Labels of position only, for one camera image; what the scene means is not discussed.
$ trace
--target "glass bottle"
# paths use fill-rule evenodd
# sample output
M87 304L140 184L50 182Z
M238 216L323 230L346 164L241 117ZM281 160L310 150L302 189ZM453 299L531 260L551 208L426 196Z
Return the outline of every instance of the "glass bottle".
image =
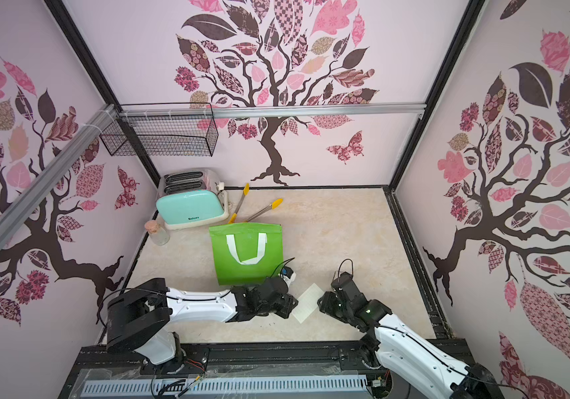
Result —
M169 233L156 220L146 222L145 229L154 244L165 245L169 241Z

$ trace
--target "black wire basket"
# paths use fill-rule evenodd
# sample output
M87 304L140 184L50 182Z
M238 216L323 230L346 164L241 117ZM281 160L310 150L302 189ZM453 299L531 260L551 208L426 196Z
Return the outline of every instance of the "black wire basket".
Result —
M169 110L163 115L154 112L154 116L122 113L101 133L101 141L112 156L140 155L143 149L148 155L212 156L218 129L211 104L180 104L188 104L193 114L172 115Z

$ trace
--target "toaster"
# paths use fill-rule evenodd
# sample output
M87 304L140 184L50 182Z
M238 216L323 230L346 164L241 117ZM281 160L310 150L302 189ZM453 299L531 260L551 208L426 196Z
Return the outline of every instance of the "toaster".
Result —
M209 169L190 169L163 177L156 200L170 230L208 225L229 217L225 184Z

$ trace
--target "green shopping bag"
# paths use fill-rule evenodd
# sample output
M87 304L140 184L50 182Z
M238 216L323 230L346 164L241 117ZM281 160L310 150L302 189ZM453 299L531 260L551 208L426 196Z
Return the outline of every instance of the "green shopping bag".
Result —
M209 228L220 285L262 283L283 261L281 225L232 223Z

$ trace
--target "beige floor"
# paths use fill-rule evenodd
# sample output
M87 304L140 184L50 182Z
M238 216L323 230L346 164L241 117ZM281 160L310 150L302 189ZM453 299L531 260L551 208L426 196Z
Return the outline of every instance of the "beige floor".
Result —
M231 190L236 206L240 190ZM298 297L316 283L330 290L334 271L345 258L354 261L354 280L368 299L389 306L414 331L435 338L414 280L407 255L382 189L252 190L239 214L244 220L277 198L284 202L256 219L283 228L285 259L297 274L290 293ZM150 240L129 281L135 287L164 277L168 287L186 291L216 291L208 227L171 232L168 244ZM243 323L211 321L174 323L182 342L333 341L360 339L362 333L316 309L304 323L294 317L255 317Z

